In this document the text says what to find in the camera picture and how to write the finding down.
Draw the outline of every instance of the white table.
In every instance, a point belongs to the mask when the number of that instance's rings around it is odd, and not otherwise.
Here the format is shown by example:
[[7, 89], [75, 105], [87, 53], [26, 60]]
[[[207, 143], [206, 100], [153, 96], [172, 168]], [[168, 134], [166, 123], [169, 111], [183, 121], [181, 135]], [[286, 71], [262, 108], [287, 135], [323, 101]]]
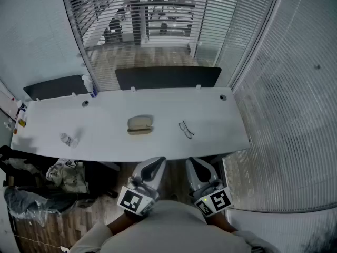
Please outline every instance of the white table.
[[[82, 107], [88, 100], [89, 105]], [[249, 141], [229, 88], [153, 89], [101, 92], [27, 104], [26, 127], [16, 125], [11, 148], [56, 158], [90, 161], [169, 160], [230, 153], [249, 148]], [[127, 121], [153, 116], [153, 132], [129, 135]], [[188, 139], [178, 123], [195, 136]], [[79, 139], [76, 148], [60, 141], [65, 132]]]

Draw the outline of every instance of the wrist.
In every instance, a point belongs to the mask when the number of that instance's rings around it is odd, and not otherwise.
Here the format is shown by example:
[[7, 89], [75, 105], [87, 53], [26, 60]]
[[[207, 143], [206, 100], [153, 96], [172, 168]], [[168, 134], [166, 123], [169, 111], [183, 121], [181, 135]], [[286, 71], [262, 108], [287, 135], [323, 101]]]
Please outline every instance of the wrist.
[[218, 212], [208, 218], [205, 218], [205, 221], [208, 225], [217, 226], [218, 228], [227, 231], [234, 232], [237, 231], [226, 219], [225, 215], [221, 212]]
[[139, 215], [136, 215], [135, 213], [129, 212], [127, 210], [124, 210], [124, 214], [133, 223], [138, 223], [138, 222], [142, 221], [144, 218], [147, 217], [147, 214], [144, 215], [144, 216], [139, 216]]
[[139, 221], [136, 221], [135, 218], [128, 217], [126, 213], [124, 213], [116, 220], [108, 224], [107, 227], [110, 229], [113, 235], [116, 235], [117, 233], [122, 232], [123, 230], [127, 229], [128, 227], [131, 227], [137, 222]]

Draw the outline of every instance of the cloth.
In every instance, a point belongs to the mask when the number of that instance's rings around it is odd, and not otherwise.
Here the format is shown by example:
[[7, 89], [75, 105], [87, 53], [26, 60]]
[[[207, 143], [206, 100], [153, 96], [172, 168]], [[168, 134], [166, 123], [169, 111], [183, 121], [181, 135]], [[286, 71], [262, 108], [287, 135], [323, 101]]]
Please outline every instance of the cloth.
[[116, 236], [112, 237], [107, 226], [97, 223], [70, 253], [251, 253], [256, 245], [263, 246], [267, 253], [278, 252], [250, 232], [228, 233], [207, 225], [194, 207], [159, 201], [147, 218]]
[[67, 192], [88, 193], [83, 162], [60, 158], [48, 169], [46, 177]]

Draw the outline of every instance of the small bottle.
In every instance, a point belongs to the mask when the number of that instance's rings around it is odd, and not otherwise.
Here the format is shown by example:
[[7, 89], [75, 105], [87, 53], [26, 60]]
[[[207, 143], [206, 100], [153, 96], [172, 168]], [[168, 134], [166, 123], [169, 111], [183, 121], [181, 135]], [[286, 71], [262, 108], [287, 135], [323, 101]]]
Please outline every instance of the small bottle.
[[25, 105], [25, 103], [23, 103], [22, 100], [16, 102], [16, 105], [19, 108], [19, 110], [23, 110], [24, 112], [27, 110], [27, 106]]
[[9, 131], [12, 131], [12, 130], [13, 130], [13, 129], [12, 129], [12, 125], [13, 125], [12, 123], [13, 123], [12, 118], [8, 118], [8, 123], [4, 122], [5, 127], [7, 127], [7, 129], [8, 129]]
[[76, 148], [78, 145], [78, 139], [73, 139], [67, 133], [60, 133], [60, 139], [71, 148]]
[[19, 119], [19, 125], [22, 126], [23, 128], [26, 126], [26, 122], [23, 121], [22, 119]]
[[84, 86], [86, 87], [86, 89], [88, 90], [90, 96], [92, 98], [95, 98], [97, 97], [97, 90], [95, 89], [91, 79], [89, 76], [87, 75], [83, 75], [82, 76], [82, 80], [83, 80], [83, 83], [84, 83]]

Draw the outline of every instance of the white shirt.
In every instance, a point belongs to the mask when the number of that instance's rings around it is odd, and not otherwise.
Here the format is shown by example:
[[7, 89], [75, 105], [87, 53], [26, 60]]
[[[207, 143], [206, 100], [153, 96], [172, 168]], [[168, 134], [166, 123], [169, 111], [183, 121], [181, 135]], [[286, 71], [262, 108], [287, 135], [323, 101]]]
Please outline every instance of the white shirt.
[[106, 225], [97, 223], [70, 253], [251, 253], [252, 246], [278, 252], [251, 232], [229, 233], [207, 225], [194, 207], [159, 201], [147, 218], [117, 235], [112, 236]]

